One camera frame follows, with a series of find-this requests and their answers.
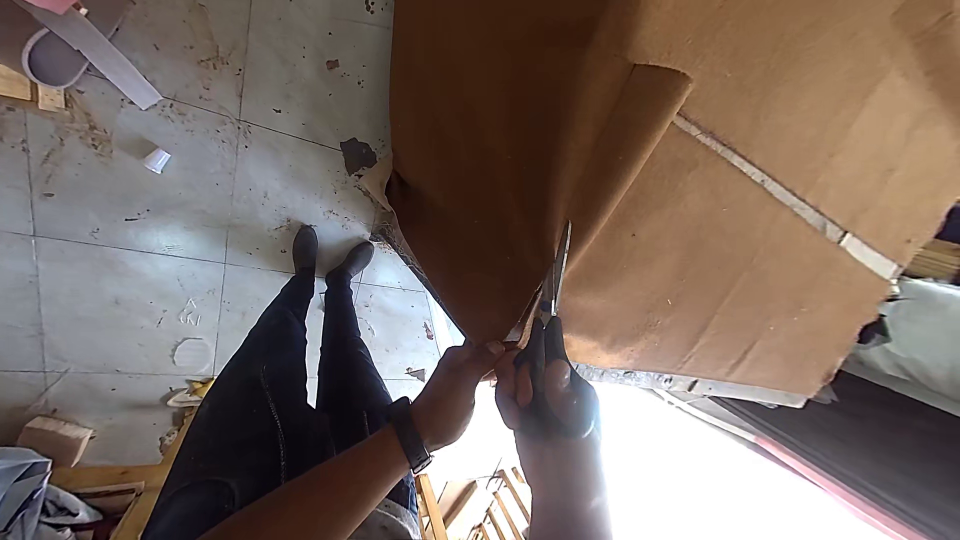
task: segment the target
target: fingernail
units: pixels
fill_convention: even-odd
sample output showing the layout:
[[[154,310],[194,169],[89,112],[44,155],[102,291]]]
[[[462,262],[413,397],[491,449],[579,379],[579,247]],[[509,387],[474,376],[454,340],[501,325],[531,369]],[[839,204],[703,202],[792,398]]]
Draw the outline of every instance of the fingernail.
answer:
[[[502,355],[505,349],[503,347],[503,343],[500,343],[499,341],[491,341],[487,344],[487,350],[494,355]]]

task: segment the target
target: right hand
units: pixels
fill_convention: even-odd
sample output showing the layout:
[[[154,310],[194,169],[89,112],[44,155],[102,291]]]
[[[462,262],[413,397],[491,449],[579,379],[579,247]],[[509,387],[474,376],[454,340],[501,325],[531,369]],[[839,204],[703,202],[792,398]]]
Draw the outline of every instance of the right hand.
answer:
[[[521,431],[520,410],[533,401],[533,384],[530,381],[530,369],[523,364],[519,369],[514,366],[514,358],[519,349],[508,351],[494,365],[496,372],[496,405],[500,417],[508,428],[514,431],[516,449],[527,478],[535,483],[559,479],[551,472],[567,467],[576,467],[584,460],[599,458],[600,429],[595,426],[585,438],[566,438],[554,435],[543,439],[532,437]],[[585,414],[594,414],[597,410],[597,396],[589,383],[571,384],[570,366],[566,361],[550,361],[544,370],[544,394],[554,414],[562,422],[576,422]]]

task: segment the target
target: black watch strap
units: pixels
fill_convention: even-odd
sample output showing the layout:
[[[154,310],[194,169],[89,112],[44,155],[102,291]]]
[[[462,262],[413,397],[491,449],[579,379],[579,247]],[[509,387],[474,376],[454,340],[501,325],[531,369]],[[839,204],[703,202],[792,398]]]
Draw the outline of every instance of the black watch strap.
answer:
[[[433,461],[433,456],[426,450],[423,437],[414,426],[414,419],[410,416],[410,399],[403,397],[388,405],[387,415],[400,441],[400,448],[410,462],[410,469],[414,474],[419,473]]]

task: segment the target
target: leg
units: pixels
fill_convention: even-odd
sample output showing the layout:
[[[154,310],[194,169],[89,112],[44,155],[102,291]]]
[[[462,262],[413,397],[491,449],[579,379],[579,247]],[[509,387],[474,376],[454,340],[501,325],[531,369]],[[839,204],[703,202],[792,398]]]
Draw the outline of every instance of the leg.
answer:
[[[283,286],[210,388],[145,540],[196,538],[323,459],[305,387],[313,283],[310,268]]]
[[[355,272],[342,267],[334,269],[326,276],[324,294],[324,337],[317,374],[317,410],[329,423],[337,453],[386,425],[388,419],[384,409],[392,401],[373,365],[370,351],[360,337],[349,282],[354,275]],[[412,475],[408,474],[398,482],[387,498],[417,515]]]

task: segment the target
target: wrist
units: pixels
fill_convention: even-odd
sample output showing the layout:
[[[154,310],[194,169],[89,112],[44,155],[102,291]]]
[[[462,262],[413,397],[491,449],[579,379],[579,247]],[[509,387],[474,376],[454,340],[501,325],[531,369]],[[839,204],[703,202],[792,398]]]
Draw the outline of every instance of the wrist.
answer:
[[[414,400],[410,404],[410,418],[414,422],[414,427],[417,429],[417,433],[420,434],[420,438],[423,440],[423,447],[428,452],[433,454],[435,451],[442,448],[443,445],[438,445],[437,441],[432,435],[433,423],[429,415],[429,411],[423,409],[423,404],[419,403],[419,400]]]
[[[603,490],[600,435],[596,431],[582,439],[550,441],[518,433],[516,450],[534,498]]]

